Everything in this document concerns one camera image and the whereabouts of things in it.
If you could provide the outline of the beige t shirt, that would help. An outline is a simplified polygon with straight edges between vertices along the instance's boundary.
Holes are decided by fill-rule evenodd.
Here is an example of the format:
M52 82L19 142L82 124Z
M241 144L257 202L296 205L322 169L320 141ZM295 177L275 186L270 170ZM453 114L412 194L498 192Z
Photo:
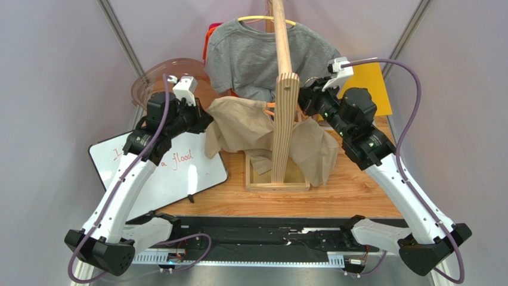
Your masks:
M267 104L238 97L212 101L207 113L213 122L206 128L205 156L221 150L244 151L257 174L271 170L274 121L265 112ZM295 123L289 157L312 186L326 184L334 170L339 144L312 118Z

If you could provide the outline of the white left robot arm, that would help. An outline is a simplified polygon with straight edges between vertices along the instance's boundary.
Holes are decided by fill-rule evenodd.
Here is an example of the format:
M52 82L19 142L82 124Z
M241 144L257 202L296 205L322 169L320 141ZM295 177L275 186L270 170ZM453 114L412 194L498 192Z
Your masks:
M78 230L69 230L64 243L75 259L104 273L123 275L140 252L181 238L181 221L171 215L150 212L140 225L128 225L128 216L143 186L171 149L171 141L183 133L200 134L213 121L200 104L171 92L153 95L147 115L129 134L117 168L99 205Z

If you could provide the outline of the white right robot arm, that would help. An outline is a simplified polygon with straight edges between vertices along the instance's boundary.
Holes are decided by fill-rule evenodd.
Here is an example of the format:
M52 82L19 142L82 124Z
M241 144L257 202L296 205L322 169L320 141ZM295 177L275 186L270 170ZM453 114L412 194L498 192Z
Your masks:
M411 183L406 167L397 163L394 144L373 124L377 107L366 88L349 88L338 98L315 81L300 88L298 104L306 115L319 114L329 123L346 156L374 179L407 223L400 228L356 215L341 226L346 248L369 245L398 254L410 270L425 276L454 252L454 245L471 237L466 224L454 223Z

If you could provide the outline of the orange plastic hanger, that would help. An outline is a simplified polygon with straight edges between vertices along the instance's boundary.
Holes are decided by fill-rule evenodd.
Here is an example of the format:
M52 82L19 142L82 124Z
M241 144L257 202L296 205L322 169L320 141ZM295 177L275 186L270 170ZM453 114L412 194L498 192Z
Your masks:
M305 84L304 86L307 86L309 84L309 82L313 82L315 81L316 79L318 79L318 77L316 76L313 76L313 77L310 77L309 79L307 79L305 81ZM268 102L266 103L266 106L264 108L264 113L274 117L275 116L275 103L274 102ZM307 118L312 118L314 119L315 121L319 122L321 117L319 115L313 115L313 116L307 116L307 115L304 115L302 109L297 106L296 107L296 122L302 122L304 120L306 120Z

